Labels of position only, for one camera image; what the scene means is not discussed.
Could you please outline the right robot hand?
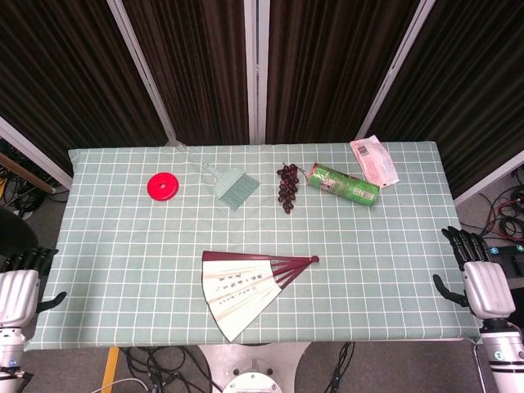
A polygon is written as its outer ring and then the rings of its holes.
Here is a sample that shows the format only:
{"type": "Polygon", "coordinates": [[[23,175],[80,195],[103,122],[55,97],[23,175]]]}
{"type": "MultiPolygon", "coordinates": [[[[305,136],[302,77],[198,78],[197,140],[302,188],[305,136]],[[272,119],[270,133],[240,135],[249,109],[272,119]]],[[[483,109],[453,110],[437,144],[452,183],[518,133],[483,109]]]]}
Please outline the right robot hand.
{"type": "Polygon", "coordinates": [[[458,269],[462,274],[463,294],[450,291],[441,277],[433,275],[436,290],[446,300],[470,309],[478,319],[507,318],[516,310],[502,267],[490,257],[484,239],[475,233],[443,228],[442,234],[452,246],[458,269]]]}

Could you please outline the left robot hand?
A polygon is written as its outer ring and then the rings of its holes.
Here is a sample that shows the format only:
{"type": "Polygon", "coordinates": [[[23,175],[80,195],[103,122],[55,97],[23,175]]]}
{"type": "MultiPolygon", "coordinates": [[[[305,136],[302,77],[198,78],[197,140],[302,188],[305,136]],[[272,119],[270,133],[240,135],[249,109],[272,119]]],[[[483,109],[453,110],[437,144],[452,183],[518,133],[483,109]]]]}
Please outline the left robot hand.
{"type": "Polygon", "coordinates": [[[52,267],[57,249],[31,248],[1,263],[1,327],[28,326],[35,315],[57,307],[65,298],[62,291],[51,300],[39,299],[40,284],[52,267]]]}

